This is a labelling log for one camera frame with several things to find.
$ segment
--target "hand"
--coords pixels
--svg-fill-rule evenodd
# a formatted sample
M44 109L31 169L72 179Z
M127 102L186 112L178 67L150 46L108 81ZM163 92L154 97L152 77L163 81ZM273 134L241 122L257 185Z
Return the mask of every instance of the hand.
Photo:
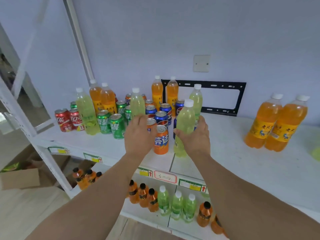
M157 127L154 126L150 133L147 129L147 115L138 115L129 123L124 134L124 147L127 154L143 158L150 152L155 144Z
M210 155L209 130L204 117L199 117L198 126L192 133L185 134L179 129L174 129L174 133L181 139L189 157L193 158L198 153Z

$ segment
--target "yellow bottle label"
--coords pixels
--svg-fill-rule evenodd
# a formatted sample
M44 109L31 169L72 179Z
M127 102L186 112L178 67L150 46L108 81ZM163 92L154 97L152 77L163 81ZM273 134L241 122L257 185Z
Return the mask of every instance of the yellow bottle label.
M260 121L257 118L254 120L250 133L260 139L266 139L270 133L274 123Z
M109 111L109 113L112 115L117 113L117 107L115 102L112 104L104 104L103 107L105 110Z
M288 142L296 132L298 125L276 123L270 135L277 141Z
M159 111L160 105L162 104L162 95L152 95L152 100L155 104L155 107Z
M104 109L101 101L92 101L92 102L93 102L93 106L94 106L94 110L96 111L96 114L99 113L99 111Z
M171 105L171 109L172 109L172 116L175 117L176 116L176 101L178 100L178 97L170 97L168 96L167 98L167 103Z

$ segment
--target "green soda can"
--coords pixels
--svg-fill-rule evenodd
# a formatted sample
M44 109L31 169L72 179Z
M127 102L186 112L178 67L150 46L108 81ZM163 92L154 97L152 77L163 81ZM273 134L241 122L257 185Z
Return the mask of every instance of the green soda can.
M111 126L110 126L110 116L111 114L107 110L101 110L98 113L97 119L98 119L98 124L100 127L100 131L102 134L110 134L112 133L111 131Z
M125 137L126 125L122 115L119 113L111 115L109 123L111 125L113 137L115 139L123 139Z
M125 101L117 101L116 103L118 114L121 114L125 118L125 108L127 106Z
M76 109L76 108L77 108L76 102L75 102L75 101L72 101L72 102L70 103L70 109Z
M127 122L127 125L129 124L129 121L131 120L131 107L130 105L127 105L124 109L124 115Z

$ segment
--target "forearm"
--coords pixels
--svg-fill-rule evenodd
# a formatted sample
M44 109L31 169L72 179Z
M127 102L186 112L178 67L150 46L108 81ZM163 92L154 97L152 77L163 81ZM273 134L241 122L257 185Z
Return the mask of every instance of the forearm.
M320 239L320 224L304 213L237 177L209 155L191 158L231 239Z
M125 154L94 184L52 213L27 237L105 240L116 222L129 182L142 158Z

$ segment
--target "blue soda can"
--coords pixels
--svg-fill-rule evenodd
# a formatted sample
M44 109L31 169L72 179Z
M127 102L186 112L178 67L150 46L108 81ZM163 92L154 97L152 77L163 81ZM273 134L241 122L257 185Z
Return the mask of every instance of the blue soda can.
M176 110L176 116L180 113L182 108L184 107L184 99L183 100L177 100L175 105Z
M148 118L154 118L156 115L157 109L154 105L147 105L146 106L146 115Z
M158 125L164 125L168 129L168 115L165 111L156 112L154 118Z
M170 104L161 104L160 111L164 111L168 115L168 125L171 125L172 120L172 108Z
M177 128L177 117L174 118L174 121L173 121L173 129ZM173 138L175 139L176 138L176 133L173 133Z

